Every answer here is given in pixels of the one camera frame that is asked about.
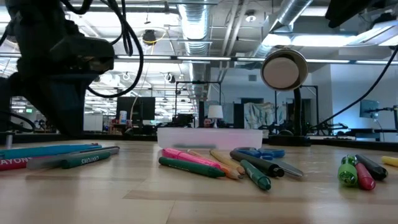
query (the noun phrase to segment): red crayon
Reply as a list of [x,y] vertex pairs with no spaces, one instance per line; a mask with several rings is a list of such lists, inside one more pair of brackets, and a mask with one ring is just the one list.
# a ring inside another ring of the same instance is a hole
[[27,161],[40,157],[27,157],[20,159],[0,159],[0,170],[26,168]]
[[360,162],[355,165],[355,168],[358,173],[359,186],[364,190],[372,190],[376,186],[376,183],[369,171]]

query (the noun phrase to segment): translucent container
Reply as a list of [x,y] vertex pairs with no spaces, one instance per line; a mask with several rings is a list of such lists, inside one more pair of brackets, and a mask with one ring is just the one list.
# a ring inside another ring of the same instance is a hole
[[261,148],[262,131],[222,128],[159,128],[160,147],[212,148],[233,150],[236,147]]

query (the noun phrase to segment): green marker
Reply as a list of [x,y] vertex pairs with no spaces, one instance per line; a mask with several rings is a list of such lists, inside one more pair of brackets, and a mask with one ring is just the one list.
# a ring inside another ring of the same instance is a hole
[[111,156],[110,152],[92,152],[89,154],[74,154],[61,162],[62,169],[70,169],[76,166],[85,165],[91,162],[107,159]]
[[243,166],[244,170],[248,174],[251,180],[259,186],[262,190],[269,190],[271,189],[271,181],[269,178],[264,175],[261,171],[255,168],[250,162],[247,160],[241,160],[241,165]]
[[341,165],[338,168],[338,180],[347,187],[356,186],[358,176],[356,174],[356,158],[352,155],[347,155],[341,160]]
[[179,159],[171,159],[167,157],[160,157],[159,163],[163,166],[169,166],[176,169],[185,170],[188,172],[193,172],[200,175],[205,175],[208,177],[216,178],[216,177],[225,177],[225,173],[215,167],[197,164],[188,161],[182,161]]

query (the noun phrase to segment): exposed ductwork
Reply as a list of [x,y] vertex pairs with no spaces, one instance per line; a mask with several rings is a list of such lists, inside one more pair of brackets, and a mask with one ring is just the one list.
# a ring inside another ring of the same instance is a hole
[[[203,4],[181,4],[178,5],[181,15],[183,38],[192,40],[185,43],[185,50],[188,55],[208,55],[209,44],[195,42],[195,40],[206,40],[208,37],[208,21],[210,8]],[[191,63],[190,78],[193,81],[210,80],[210,65],[204,63]],[[193,85],[193,93],[197,98],[203,97],[203,92],[197,90]]]
[[[293,23],[312,1],[313,0],[284,0],[280,6],[280,10],[277,12],[275,21],[271,21],[270,17],[272,16],[267,16],[266,21],[264,21],[266,26],[264,34],[268,35],[270,31],[283,26],[293,26]],[[258,46],[255,51],[250,52],[248,57],[265,58],[272,47],[273,46],[267,44],[267,40],[264,38],[260,46]],[[254,67],[254,63],[243,65],[243,68],[246,69],[254,69]]]

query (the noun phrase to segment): table surface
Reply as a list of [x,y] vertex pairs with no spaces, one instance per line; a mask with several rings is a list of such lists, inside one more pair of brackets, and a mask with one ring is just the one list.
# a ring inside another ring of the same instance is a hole
[[[89,143],[52,142],[49,144]],[[261,191],[248,177],[211,179],[160,166],[155,142],[117,144],[118,155],[73,169],[0,172],[1,224],[123,223],[397,223],[398,168],[373,191],[340,187],[336,173],[348,153],[380,162],[398,153],[331,146],[283,147],[285,162],[305,177],[271,179]]]

